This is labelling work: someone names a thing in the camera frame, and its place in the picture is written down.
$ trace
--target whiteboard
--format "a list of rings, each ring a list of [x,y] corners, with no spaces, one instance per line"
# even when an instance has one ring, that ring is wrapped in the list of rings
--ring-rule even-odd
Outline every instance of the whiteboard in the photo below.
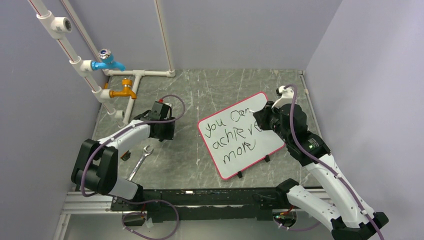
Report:
[[[250,112],[261,110],[267,100],[264,92],[258,92],[198,122],[221,178],[227,180],[284,147],[275,132],[259,128]]]

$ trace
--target black linear rail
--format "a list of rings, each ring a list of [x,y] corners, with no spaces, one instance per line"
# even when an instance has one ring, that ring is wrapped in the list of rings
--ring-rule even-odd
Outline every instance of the black linear rail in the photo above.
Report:
[[[274,187],[145,189],[145,200],[162,199],[176,206],[181,220],[245,219],[272,220],[273,209],[288,209],[290,204]],[[142,205],[122,201],[112,203],[112,211],[140,211]],[[172,221],[175,213],[166,204],[146,205],[153,222]]]

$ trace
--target white pvc pipe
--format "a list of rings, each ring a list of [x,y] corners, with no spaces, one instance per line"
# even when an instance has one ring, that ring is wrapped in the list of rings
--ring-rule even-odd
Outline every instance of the white pvc pipe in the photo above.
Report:
[[[77,52],[71,46],[71,44],[69,43],[68,39],[65,36],[61,37],[60,39],[56,39],[56,41],[71,62],[76,62],[79,59]]]
[[[96,46],[94,45],[93,40],[90,38],[89,33],[87,32],[87,30],[83,26],[83,23],[81,22],[80,18],[77,16],[77,13],[75,12],[71,3],[68,0],[60,0],[60,2],[65,7],[70,18],[75,23],[76,28],[78,29],[79,33],[81,33],[82,38],[84,38],[85,42],[87,43],[88,47],[90,48],[90,50],[93,53],[94,57],[96,58],[97,62],[101,62],[101,59],[98,56],[99,51],[97,50]]]
[[[163,46],[165,47],[166,59],[168,60],[168,69],[170,72],[174,72],[174,63],[172,60],[172,53],[169,45],[168,31],[165,24],[165,17],[162,11],[162,1],[154,0],[154,6],[156,8],[157,20],[159,22],[160,33],[162,34]]]
[[[31,4],[34,11],[40,16],[45,16],[49,14],[49,10],[47,10],[47,7],[44,5],[43,1],[41,0],[28,0],[29,4]]]
[[[108,76],[115,76],[115,75],[137,75],[141,74],[141,76],[164,76],[164,77],[175,77],[175,70],[174,71],[146,71],[146,70],[125,70],[125,71],[119,71],[119,70],[109,70],[106,72],[106,75]]]
[[[68,29],[66,32],[63,32],[62,29],[64,26],[59,25],[62,28],[55,27],[56,24],[60,24],[63,22],[65,18],[58,18],[55,17],[49,10],[47,10],[46,6],[44,5],[43,1],[41,0],[28,0],[28,2],[31,4],[34,11],[37,13],[37,18],[43,25],[43,27],[47,30],[47,32],[50,34],[50,36],[57,40],[57,43],[60,45],[62,50],[66,53],[67,57],[69,58],[69,62],[74,67],[76,72],[85,79],[87,84],[90,86],[91,91],[93,93],[99,92],[102,90],[102,88],[97,84],[97,82],[94,80],[93,76],[87,72],[83,71],[81,69],[81,64],[83,61],[81,60],[81,57],[77,55],[74,48],[71,46],[67,38],[65,37],[66,32],[70,32],[70,29]],[[117,111],[115,108],[110,104],[110,102],[105,101],[104,99],[97,98],[99,102],[103,104],[103,106],[106,108],[107,113],[116,120],[116,123],[123,127],[124,123],[117,115]]]
[[[142,78],[141,74],[135,75],[134,84],[132,85],[132,91],[137,95],[137,90],[139,89],[140,79]],[[128,105],[126,106],[125,115],[123,117],[123,123],[127,125],[130,121],[131,112],[133,111],[135,99],[129,97]]]

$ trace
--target wrench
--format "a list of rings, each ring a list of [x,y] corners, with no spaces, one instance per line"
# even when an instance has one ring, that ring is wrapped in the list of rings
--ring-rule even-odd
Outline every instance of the wrench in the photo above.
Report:
[[[131,171],[131,174],[129,175],[129,177],[127,178],[128,181],[131,181],[134,176],[136,175],[137,171],[139,170],[140,166],[142,165],[142,163],[144,162],[144,160],[147,158],[147,156],[149,156],[150,154],[153,153],[153,148],[151,150],[148,150],[148,148],[150,148],[150,145],[147,145],[143,148],[143,156],[141,156],[140,160],[138,160],[137,164],[135,165],[134,169]]]

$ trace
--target blue faucet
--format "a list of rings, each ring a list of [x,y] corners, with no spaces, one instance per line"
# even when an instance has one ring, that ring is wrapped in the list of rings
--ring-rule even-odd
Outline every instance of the blue faucet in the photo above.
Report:
[[[119,69],[121,71],[125,70],[125,66],[117,61],[114,61],[114,55],[109,49],[102,49],[98,52],[98,57],[102,62],[92,61],[91,68],[95,71],[98,69]]]

